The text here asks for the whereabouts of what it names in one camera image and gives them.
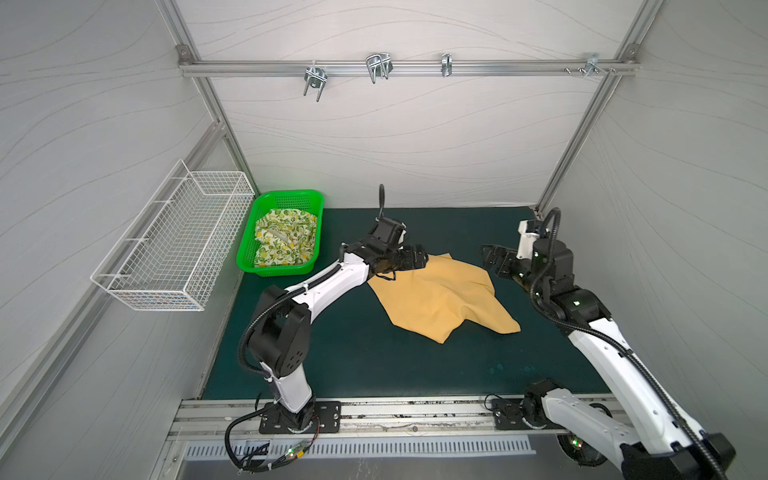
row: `table surface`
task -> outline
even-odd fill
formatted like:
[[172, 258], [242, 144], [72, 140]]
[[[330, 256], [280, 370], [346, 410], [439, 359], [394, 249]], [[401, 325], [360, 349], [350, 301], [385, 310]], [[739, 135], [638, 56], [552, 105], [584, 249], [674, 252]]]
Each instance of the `table surface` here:
[[[236, 358], [237, 342], [261, 291], [273, 283], [299, 283], [332, 263], [341, 242], [363, 237], [376, 214], [375, 209], [326, 209], [319, 258], [309, 275], [244, 274], [203, 399], [270, 395], [261, 377], [242, 370]], [[516, 247], [518, 223], [532, 218], [526, 207], [388, 209], [385, 215], [408, 226], [406, 243], [421, 243], [430, 254], [450, 253], [474, 265], [481, 263], [483, 243]], [[608, 392], [581, 353], [532, 309], [517, 283], [493, 273], [491, 278], [496, 298], [521, 332], [502, 335], [467, 320], [441, 345], [392, 325], [366, 284], [350, 290], [313, 323], [304, 362], [307, 381], [321, 398], [522, 394], [527, 385], [547, 377], [574, 393]]]

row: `green plastic basket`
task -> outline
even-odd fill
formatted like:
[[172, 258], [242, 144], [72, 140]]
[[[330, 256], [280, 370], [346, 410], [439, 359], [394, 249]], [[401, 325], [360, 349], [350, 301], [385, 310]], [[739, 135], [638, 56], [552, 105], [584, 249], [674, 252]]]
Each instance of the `green plastic basket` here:
[[[320, 227], [323, 225], [323, 195], [316, 190], [285, 190], [269, 192], [260, 195], [253, 202], [248, 223], [245, 226], [240, 249], [237, 251], [237, 266], [248, 273], [259, 276], [303, 275], [309, 273], [315, 266], [315, 260], [320, 252]], [[303, 265], [254, 266], [253, 259], [261, 242], [256, 240], [253, 232], [256, 222], [274, 208], [298, 208], [317, 216], [317, 231], [315, 232], [315, 253]]]

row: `ventilation grille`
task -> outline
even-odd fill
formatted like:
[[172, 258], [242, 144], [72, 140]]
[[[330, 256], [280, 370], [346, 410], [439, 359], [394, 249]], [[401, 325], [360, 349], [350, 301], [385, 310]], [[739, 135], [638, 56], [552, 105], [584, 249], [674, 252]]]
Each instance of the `ventilation grille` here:
[[[232, 442], [238, 457], [270, 443], [269, 457], [276, 458], [301, 440], [240, 440]], [[304, 458], [382, 458], [382, 457], [487, 457], [535, 455], [527, 435], [467, 435], [418, 438], [317, 439]], [[227, 460], [223, 441], [194, 440], [187, 446], [185, 459]]]

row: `patterned cloth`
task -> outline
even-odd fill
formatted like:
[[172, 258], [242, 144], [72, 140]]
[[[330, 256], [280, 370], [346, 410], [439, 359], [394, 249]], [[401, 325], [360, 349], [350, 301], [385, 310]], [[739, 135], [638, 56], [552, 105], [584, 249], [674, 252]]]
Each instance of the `patterned cloth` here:
[[270, 210], [257, 223], [255, 266], [303, 265], [315, 253], [317, 217], [296, 208]]

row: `wire rack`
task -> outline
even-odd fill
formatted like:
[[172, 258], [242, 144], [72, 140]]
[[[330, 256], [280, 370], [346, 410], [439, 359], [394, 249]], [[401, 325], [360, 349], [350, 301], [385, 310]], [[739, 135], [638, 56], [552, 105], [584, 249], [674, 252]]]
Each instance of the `wire rack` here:
[[[203, 310], [253, 202], [243, 172], [193, 172], [180, 163], [186, 174], [169, 174], [158, 189], [170, 191], [167, 199], [151, 200], [134, 221], [157, 210], [144, 232], [132, 237], [129, 227], [115, 245], [111, 256], [120, 257], [120, 266], [104, 272], [104, 259], [91, 276], [134, 310]], [[122, 254], [115, 251], [120, 247]]]

